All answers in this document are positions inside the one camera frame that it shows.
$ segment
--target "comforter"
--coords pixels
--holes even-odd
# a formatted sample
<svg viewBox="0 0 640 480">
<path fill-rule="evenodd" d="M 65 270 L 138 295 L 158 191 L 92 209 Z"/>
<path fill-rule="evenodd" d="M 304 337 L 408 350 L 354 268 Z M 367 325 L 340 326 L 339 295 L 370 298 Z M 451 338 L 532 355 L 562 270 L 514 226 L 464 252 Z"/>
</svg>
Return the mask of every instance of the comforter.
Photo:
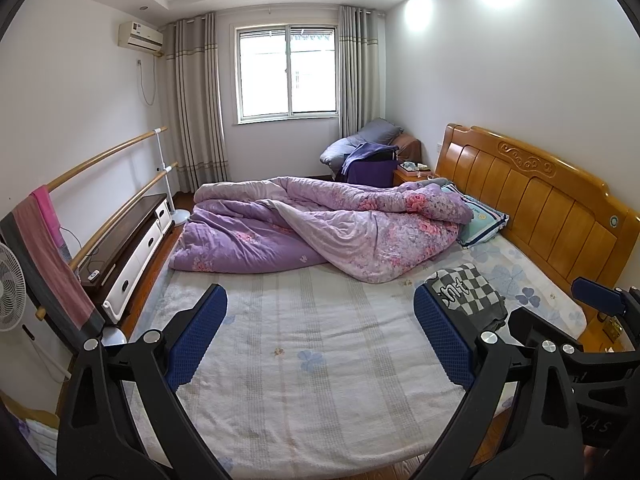
<svg viewBox="0 0 640 480">
<path fill-rule="evenodd" d="M 448 248 L 473 213 L 428 181 L 391 189 L 309 178 L 205 184 L 170 266 L 256 273 L 329 261 L 367 283 Z"/>
</svg>

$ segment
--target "gray curtain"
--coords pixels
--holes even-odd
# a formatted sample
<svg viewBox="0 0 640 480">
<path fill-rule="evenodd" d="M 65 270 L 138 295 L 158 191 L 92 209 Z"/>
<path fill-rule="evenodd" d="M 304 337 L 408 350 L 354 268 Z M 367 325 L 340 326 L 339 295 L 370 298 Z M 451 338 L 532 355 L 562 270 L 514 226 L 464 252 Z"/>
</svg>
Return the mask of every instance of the gray curtain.
<svg viewBox="0 0 640 480">
<path fill-rule="evenodd" d="M 340 134 L 348 137 L 380 116 L 378 13 L 340 6 Z"/>
<path fill-rule="evenodd" d="M 214 19 L 210 13 L 180 20 L 164 31 L 164 90 L 170 128 L 165 135 L 178 161 L 183 192 L 228 180 Z"/>
</svg>

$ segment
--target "window sill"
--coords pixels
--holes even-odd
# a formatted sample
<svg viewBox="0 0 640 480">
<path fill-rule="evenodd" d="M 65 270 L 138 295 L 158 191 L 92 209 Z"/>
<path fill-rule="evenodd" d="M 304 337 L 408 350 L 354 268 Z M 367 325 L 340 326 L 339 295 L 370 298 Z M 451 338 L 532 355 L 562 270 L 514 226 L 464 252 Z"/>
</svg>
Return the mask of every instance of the window sill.
<svg viewBox="0 0 640 480">
<path fill-rule="evenodd" d="M 242 124 L 253 123 L 271 123 L 272 121 L 297 121 L 299 119 L 337 119 L 339 114 L 320 114 L 320 115 L 303 115 L 294 117 L 264 117 L 256 119 L 242 119 L 238 121 L 234 126 L 241 126 Z"/>
</svg>

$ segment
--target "mattress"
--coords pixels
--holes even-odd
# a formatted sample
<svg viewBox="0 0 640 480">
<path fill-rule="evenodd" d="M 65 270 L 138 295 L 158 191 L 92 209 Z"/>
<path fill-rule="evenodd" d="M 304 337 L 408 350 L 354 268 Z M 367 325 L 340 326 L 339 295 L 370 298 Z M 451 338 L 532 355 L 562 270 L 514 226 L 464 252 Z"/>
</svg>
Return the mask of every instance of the mattress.
<svg viewBox="0 0 640 480">
<path fill-rule="evenodd" d="M 430 274 L 474 264 L 511 312 L 530 308 L 578 337 L 577 306 L 501 236 L 454 244 L 392 282 L 359 282 L 330 264 L 273 274 L 178 272 L 150 325 L 162 328 L 211 283 L 226 317 L 178 398 L 235 479 L 338 478 L 428 452 L 463 397 L 414 316 Z M 513 342 L 508 329 L 499 332 Z M 498 409 L 506 408 L 514 385 Z M 166 463 L 137 392 L 132 413 L 149 455 Z"/>
</svg>

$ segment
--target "checkered pattern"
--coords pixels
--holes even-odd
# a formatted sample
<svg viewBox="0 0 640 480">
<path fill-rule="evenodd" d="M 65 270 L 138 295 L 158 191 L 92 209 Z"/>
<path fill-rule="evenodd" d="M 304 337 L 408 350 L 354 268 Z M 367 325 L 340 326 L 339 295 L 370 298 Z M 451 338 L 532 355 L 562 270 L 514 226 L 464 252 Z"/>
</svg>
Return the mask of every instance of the checkered pattern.
<svg viewBox="0 0 640 480">
<path fill-rule="evenodd" d="M 447 308 L 461 308 L 468 316 L 488 308 L 504 308 L 502 298 L 471 264 L 438 270 L 426 283 Z"/>
</svg>

